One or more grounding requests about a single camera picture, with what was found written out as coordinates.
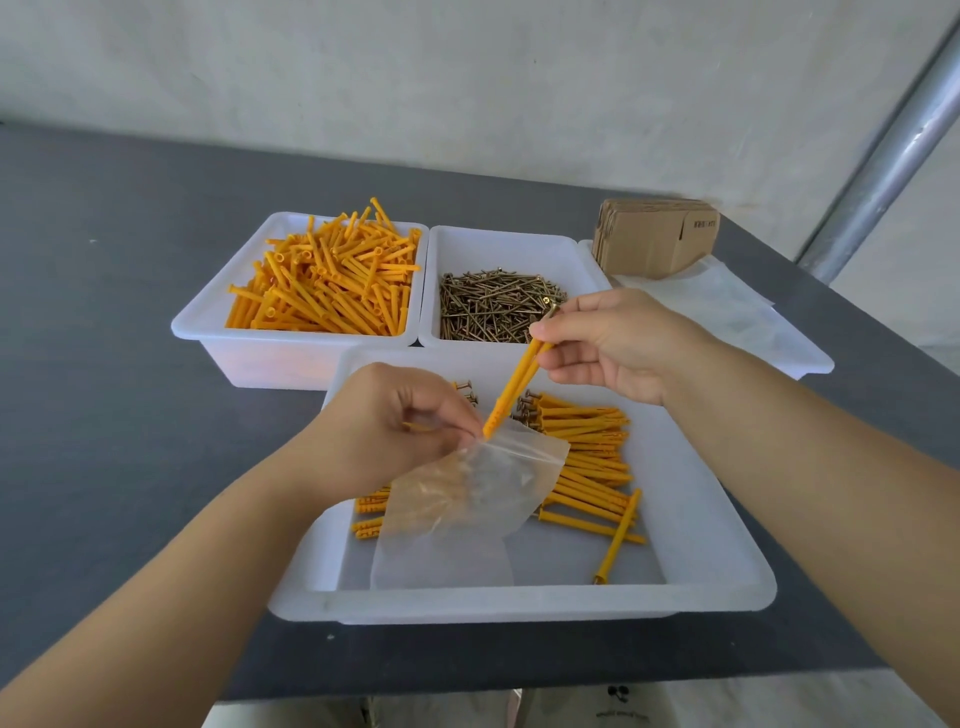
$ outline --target gray metal pipe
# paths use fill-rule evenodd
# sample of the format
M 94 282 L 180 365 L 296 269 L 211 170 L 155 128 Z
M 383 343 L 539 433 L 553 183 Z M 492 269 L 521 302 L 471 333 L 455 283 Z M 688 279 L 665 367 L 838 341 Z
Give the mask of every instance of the gray metal pipe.
M 833 202 L 797 265 L 831 283 L 960 115 L 960 18 Z

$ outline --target finger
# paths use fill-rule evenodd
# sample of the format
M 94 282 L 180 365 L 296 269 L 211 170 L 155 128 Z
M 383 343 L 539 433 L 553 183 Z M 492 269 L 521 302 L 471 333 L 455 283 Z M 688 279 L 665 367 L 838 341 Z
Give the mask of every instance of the finger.
M 583 296 L 577 296 L 570 299 L 560 307 L 561 313 L 574 313 L 576 311 L 598 311 L 603 308 L 611 308 L 620 302 L 620 291 L 623 289 L 614 288 L 608 291 L 597 291 L 596 293 L 586 293 Z
M 445 425 L 459 427 L 474 437 L 483 435 L 479 413 L 442 376 L 424 369 L 396 368 L 394 372 L 398 412 L 412 409 L 433 414 Z
M 530 335 L 551 344 L 562 341 L 589 341 L 602 334 L 608 314 L 603 311 L 574 311 L 530 326 Z
M 405 434 L 400 441 L 400 457 L 406 471 L 412 471 L 426 463 L 446 457 L 455 449 L 464 448 L 473 442 L 468 433 L 457 427 L 438 427 L 426 432 Z
M 558 384 L 593 384 L 598 387 L 607 384 L 603 368 L 596 361 L 554 369 L 549 375 Z
M 548 372 L 581 362 L 597 361 L 600 352 L 586 341 L 567 341 L 537 356 L 537 363 Z

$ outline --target forearm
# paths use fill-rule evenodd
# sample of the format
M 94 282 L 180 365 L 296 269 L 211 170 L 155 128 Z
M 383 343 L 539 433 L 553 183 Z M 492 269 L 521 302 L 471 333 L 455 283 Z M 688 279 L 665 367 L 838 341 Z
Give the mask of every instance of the forearm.
M 677 367 L 664 403 L 871 645 L 960 719 L 958 473 L 719 343 Z
M 200 725 L 319 515 L 287 477 L 268 459 L 214 499 L 0 692 L 0 723 Z

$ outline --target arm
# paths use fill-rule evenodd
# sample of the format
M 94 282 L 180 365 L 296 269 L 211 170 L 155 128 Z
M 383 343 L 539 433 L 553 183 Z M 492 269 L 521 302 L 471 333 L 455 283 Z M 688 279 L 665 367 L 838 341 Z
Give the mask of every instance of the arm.
M 446 426 L 408 432 L 411 411 Z M 468 444 L 481 427 L 439 376 L 360 370 L 301 434 L 0 692 L 0 724 L 199 726 L 324 509 Z
M 960 725 L 960 473 L 627 289 L 531 329 L 555 381 L 662 404 L 871 646 Z

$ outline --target cardboard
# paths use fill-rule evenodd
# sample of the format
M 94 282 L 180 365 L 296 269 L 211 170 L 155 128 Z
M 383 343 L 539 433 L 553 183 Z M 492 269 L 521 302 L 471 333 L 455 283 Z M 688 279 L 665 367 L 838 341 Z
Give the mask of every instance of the cardboard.
M 713 251 L 720 213 L 699 200 L 605 200 L 593 257 L 608 276 L 661 279 Z

